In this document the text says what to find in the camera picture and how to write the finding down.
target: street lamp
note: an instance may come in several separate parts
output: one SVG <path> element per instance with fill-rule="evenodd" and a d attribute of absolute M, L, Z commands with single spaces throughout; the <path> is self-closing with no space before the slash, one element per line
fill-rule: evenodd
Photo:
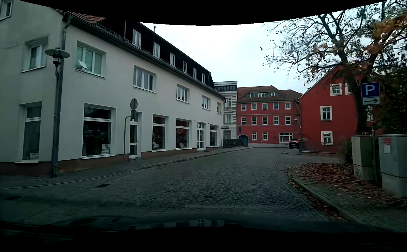
<path fill-rule="evenodd" d="M 61 112 L 61 93 L 62 93 L 62 78 L 63 66 L 60 68 L 60 73 L 57 67 L 61 65 L 63 59 L 70 57 L 70 54 L 62 50 L 60 47 L 48 49 L 45 54 L 53 57 L 53 64 L 56 66 L 56 97 L 54 102 L 54 125 L 53 125 L 53 148 L 51 150 L 51 178 L 57 176 L 57 160 L 59 157 L 59 126 Z"/>

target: round traffic sign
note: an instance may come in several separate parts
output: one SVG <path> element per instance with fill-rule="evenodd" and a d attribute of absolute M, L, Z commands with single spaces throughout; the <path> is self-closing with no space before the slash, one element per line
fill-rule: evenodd
<path fill-rule="evenodd" d="M 133 99 L 130 101 L 130 108 L 131 108 L 132 110 L 135 110 L 135 109 L 137 109 L 137 107 L 138 107 L 138 101 L 137 101 L 137 99 L 133 98 Z"/>

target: cobblestone street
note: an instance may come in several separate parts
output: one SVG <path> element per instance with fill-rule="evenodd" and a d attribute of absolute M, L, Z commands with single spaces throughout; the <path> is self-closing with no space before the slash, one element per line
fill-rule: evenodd
<path fill-rule="evenodd" d="M 0 218 L 49 224 L 96 215 L 222 213 L 329 220 L 290 186 L 289 164 L 336 162 L 252 148 L 162 165 L 122 176 L 0 191 Z M 12 196 L 21 196 L 6 200 Z"/>

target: blue parking sign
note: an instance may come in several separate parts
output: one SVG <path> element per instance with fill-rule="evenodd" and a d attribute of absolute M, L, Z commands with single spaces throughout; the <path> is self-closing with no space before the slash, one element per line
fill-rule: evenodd
<path fill-rule="evenodd" d="M 379 97 L 379 82 L 361 84 L 362 98 Z"/>

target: suv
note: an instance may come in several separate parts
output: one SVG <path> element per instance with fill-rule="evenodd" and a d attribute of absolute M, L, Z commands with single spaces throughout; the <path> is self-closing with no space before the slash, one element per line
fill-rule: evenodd
<path fill-rule="evenodd" d="M 290 149 L 293 149 L 293 148 L 298 149 L 299 145 L 300 145 L 300 139 L 291 139 L 289 141 L 289 148 Z"/>

